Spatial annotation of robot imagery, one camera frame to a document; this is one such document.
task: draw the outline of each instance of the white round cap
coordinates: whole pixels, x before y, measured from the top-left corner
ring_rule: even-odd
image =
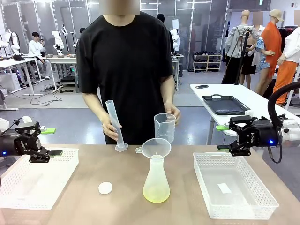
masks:
[[[113,185],[110,182],[103,182],[102,184],[99,185],[99,193],[103,195],[107,195],[111,193],[113,189]]]

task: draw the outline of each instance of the yellow liquid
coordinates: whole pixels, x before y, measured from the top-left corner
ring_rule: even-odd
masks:
[[[163,189],[161,187],[150,187],[143,190],[144,197],[152,203],[162,203],[170,196],[170,189]]]

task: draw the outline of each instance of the basket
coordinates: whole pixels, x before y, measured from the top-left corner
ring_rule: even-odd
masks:
[[[78,149],[63,150],[49,163],[30,163],[29,156],[20,158],[1,180],[0,208],[51,210],[78,165]]]
[[[224,152],[193,155],[210,218],[268,220],[279,207],[244,157]]]

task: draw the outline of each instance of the beaker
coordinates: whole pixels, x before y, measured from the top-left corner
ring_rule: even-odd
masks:
[[[144,197],[152,203],[164,202],[170,196],[170,187],[164,170],[164,158],[171,151],[170,142],[163,138],[153,138],[135,151],[150,159],[150,170],[142,190]]]
[[[172,114],[161,113],[154,117],[155,137],[174,141],[176,117]]]

